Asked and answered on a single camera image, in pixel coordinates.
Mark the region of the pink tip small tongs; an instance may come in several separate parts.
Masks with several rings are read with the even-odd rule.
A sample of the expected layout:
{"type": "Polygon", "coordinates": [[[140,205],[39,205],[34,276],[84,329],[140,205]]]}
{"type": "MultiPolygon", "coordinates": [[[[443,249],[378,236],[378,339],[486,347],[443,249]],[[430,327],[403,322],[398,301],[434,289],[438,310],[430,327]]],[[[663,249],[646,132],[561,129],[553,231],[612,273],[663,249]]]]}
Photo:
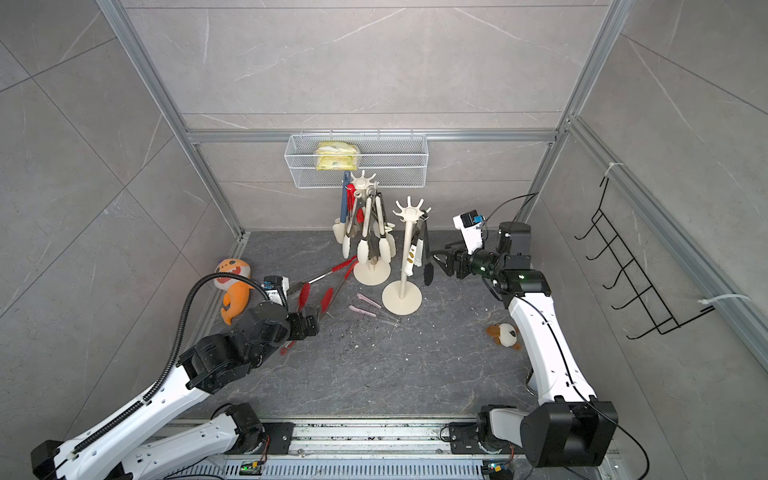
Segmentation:
{"type": "Polygon", "coordinates": [[[402,321],[398,317],[388,312],[382,305],[380,305],[373,299],[369,298],[368,296],[362,293],[357,293],[356,299],[358,300],[358,304],[351,303],[348,306],[348,309],[350,311],[353,311],[371,318],[376,318],[380,321],[383,321],[385,323],[388,323],[394,326],[398,326],[402,324],[402,321]]]}

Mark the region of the wide cream handle tongs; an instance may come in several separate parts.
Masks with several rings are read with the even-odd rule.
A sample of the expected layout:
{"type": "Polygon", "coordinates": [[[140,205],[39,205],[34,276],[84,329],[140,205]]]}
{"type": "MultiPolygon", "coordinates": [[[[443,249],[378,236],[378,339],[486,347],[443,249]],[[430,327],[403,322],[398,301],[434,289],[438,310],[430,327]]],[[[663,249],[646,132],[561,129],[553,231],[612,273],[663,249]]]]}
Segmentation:
{"type": "Polygon", "coordinates": [[[377,193],[374,199],[379,233],[379,259],[390,264],[396,250],[394,237],[391,235],[394,225],[386,221],[382,195],[377,193]]]}

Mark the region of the blue handle cream tongs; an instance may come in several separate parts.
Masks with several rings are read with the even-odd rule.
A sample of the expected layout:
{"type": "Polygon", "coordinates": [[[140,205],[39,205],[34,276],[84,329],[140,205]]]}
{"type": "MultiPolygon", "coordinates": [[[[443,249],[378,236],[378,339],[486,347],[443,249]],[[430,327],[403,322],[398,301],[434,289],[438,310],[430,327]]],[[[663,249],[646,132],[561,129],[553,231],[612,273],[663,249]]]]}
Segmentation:
{"type": "Polygon", "coordinates": [[[354,196],[353,190],[351,172],[345,171],[342,182],[340,218],[332,227],[337,242],[342,246],[342,256],[344,259],[349,258],[350,239],[347,233],[347,226],[354,196]]]}

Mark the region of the red handle steel tongs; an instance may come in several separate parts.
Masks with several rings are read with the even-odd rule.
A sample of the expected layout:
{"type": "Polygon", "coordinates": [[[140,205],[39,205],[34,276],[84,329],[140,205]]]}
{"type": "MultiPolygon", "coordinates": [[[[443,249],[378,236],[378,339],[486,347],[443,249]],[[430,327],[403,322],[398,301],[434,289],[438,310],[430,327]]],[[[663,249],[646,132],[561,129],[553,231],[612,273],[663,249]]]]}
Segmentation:
{"type": "Polygon", "coordinates": [[[347,216],[345,225],[345,236],[349,239],[354,238],[357,235],[358,224],[360,223],[360,209],[362,208],[362,202],[365,200],[365,189],[358,189],[354,184],[350,183],[346,187],[347,190],[347,216]]]}
{"type": "Polygon", "coordinates": [[[317,281],[319,281],[319,280],[321,280],[321,279],[331,275],[332,273],[336,273],[336,272],[342,270],[345,267],[351,266],[353,264],[353,262],[356,261],[356,260],[357,260],[357,257],[353,256],[350,259],[348,259],[348,260],[346,260],[346,261],[344,261],[344,262],[342,262],[340,264],[335,265],[334,267],[332,267],[330,270],[328,270],[326,272],[323,272],[323,273],[318,274],[316,276],[310,277],[309,279],[306,279],[306,280],[303,280],[303,281],[299,281],[299,282],[296,282],[295,284],[292,284],[290,286],[290,288],[288,289],[288,291],[287,291],[287,295],[291,296],[291,295],[293,295],[293,294],[295,294],[297,292],[300,292],[301,289],[305,285],[313,284],[313,283],[315,283],[315,282],[317,282],[317,281]]]}

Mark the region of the black tip steel tongs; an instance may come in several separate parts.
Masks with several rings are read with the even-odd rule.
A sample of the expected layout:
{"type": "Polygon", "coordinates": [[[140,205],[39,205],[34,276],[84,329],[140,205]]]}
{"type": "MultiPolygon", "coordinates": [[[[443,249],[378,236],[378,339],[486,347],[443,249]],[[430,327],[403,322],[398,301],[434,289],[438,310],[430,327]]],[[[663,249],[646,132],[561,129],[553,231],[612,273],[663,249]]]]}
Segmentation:
{"type": "Polygon", "coordinates": [[[423,280],[425,286],[430,286],[434,279],[434,265],[432,264],[432,255],[429,245],[429,231],[428,231],[428,219],[429,216],[425,213],[422,216],[423,226],[421,228],[421,240],[422,240],[422,266],[423,266],[423,280]]]}

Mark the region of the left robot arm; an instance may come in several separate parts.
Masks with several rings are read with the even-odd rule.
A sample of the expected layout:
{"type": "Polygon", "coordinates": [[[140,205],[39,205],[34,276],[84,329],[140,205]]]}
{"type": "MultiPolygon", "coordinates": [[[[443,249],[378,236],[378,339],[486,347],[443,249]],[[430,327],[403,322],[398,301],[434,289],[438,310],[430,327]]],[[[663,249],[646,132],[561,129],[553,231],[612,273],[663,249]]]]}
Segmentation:
{"type": "Polygon", "coordinates": [[[214,279],[242,282],[264,289],[242,275],[208,274],[190,289],[169,358],[157,380],[105,420],[67,441],[46,440],[30,454],[38,479],[162,478],[217,454],[268,451],[268,435],[253,408],[230,405],[202,427],[163,441],[153,436],[179,414],[230,383],[246,377],[289,341],[319,332],[320,312],[291,312],[265,299],[247,309],[228,331],[202,338],[183,349],[189,311],[198,291],[214,279]]]}

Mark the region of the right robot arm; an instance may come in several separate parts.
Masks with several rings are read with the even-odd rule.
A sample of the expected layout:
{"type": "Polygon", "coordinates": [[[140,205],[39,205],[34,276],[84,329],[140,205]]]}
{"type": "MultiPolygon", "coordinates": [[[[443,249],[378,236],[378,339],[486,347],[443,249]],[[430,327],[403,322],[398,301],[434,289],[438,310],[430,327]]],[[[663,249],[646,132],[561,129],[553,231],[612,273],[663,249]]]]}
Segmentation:
{"type": "Polygon", "coordinates": [[[556,317],[545,275],[531,264],[531,228],[518,220],[497,228],[495,249],[485,246],[488,219],[471,210],[454,217],[462,238],[425,252],[449,277],[476,275],[511,318],[531,364],[526,386],[535,409],[488,405],[477,417],[481,448],[519,447],[534,468],[597,467],[616,432],[618,413],[598,398],[578,366],[556,317]]]}

